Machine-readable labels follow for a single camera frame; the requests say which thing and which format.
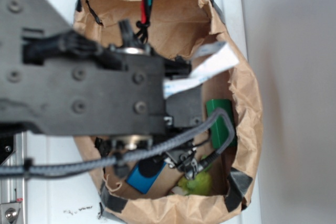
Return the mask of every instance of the black tape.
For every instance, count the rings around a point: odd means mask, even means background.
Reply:
[[[92,16],[95,18],[95,21],[98,25],[103,25],[102,21],[100,20],[100,18],[98,17],[98,15],[94,12],[94,10],[91,8],[90,3],[88,0],[85,0],[85,2],[87,3],[88,7],[89,7],[89,11],[92,14]]]
[[[228,176],[228,181],[230,189],[225,198],[225,205],[227,210],[231,212],[241,205],[244,195],[247,193],[253,178],[232,167]]]
[[[126,199],[110,195],[105,185],[103,185],[101,188],[100,198],[103,205],[114,212],[121,213],[127,204]]]
[[[77,0],[76,11],[78,11],[80,13],[82,10],[83,10],[82,2],[80,0]]]
[[[222,10],[220,9],[220,7],[216,4],[216,2],[214,0],[210,0],[212,7],[216,10],[216,12],[219,15],[219,18],[221,19],[222,23],[225,24],[225,17],[224,14],[222,12]]]

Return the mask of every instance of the screw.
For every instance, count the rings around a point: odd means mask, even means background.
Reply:
[[[134,110],[137,114],[144,114],[147,111],[147,104],[143,101],[137,102],[134,105]]]
[[[19,13],[22,10],[22,7],[21,7],[20,2],[18,0],[10,0],[8,2],[7,7],[12,13]]]
[[[5,152],[11,152],[11,151],[12,151],[12,147],[9,146],[9,145],[7,145],[7,146],[5,147]]]
[[[21,81],[22,75],[18,70],[11,70],[7,74],[7,80],[10,82],[19,82]]]
[[[85,109],[86,109],[86,106],[83,101],[77,100],[72,104],[72,110],[77,114],[84,113]]]
[[[9,208],[5,212],[5,216],[9,223],[13,223],[17,219],[17,211],[14,208]]]
[[[193,125],[198,125],[200,122],[201,122],[201,119],[197,117],[197,118],[193,119],[192,124]]]
[[[145,75],[141,72],[137,72],[133,75],[133,81],[136,84],[141,84],[144,82],[144,80],[145,80]]]
[[[164,122],[166,123],[167,126],[172,126],[173,125],[173,118],[171,116],[165,116],[163,118]]]
[[[85,69],[82,69],[82,68],[75,68],[72,71],[72,77],[77,81],[84,80],[85,75],[86,75]]]

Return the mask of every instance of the gray braided cable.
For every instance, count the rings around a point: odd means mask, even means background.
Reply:
[[[229,116],[226,111],[217,108],[201,125],[188,130],[182,134],[179,134],[161,144],[155,145],[151,150],[136,150],[127,152],[122,156],[122,161],[127,163],[130,161],[138,161],[142,159],[146,159],[149,157],[153,157],[156,155],[160,155],[168,150],[176,148],[192,138],[196,135],[206,131],[209,129],[216,119],[221,116],[227,127],[229,128],[229,132],[233,129],[233,126],[230,122]],[[112,166],[117,163],[117,159],[115,156],[105,157],[102,159],[94,160],[94,161],[86,161],[80,163],[73,164],[62,164],[62,165],[37,165],[29,167],[29,171],[26,171],[22,166],[0,166],[0,176],[13,176],[13,175],[22,175],[24,172],[29,172],[32,175],[40,175],[40,176],[57,176],[63,174],[78,174],[82,172],[86,172],[99,167],[107,167]]]

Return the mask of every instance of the white wall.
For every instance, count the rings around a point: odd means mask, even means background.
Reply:
[[[263,224],[336,223],[336,0],[243,0]]]

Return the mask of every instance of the brown paper bag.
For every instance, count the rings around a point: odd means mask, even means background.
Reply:
[[[104,46],[120,46],[118,21],[128,18],[133,30],[137,31],[135,23],[140,19],[140,1],[79,0],[73,26]],[[214,180],[212,195],[167,196],[183,176],[168,166],[143,195],[115,177],[112,168],[107,167],[105,174],[102,169],[90,173],[106,211],[129,223],[220,223],[250,204],[263,134],[256,77],[231,40],[211,0],[154,0],[149,43],[161,55],[167,58],[181,55],[188,59],[200,45],[217,40],[227,41],[240,63],[203,85],[203,102],[231,99],[238,146],[227,149],[210,170]],[[206,139],[206,135],[201,134],[195,141]],[[75,137],[75,141],[84,160],[100,158],[94,147],[94,137]],[[197,149],[197,157],[212,150],[210,143],[202,146]]]

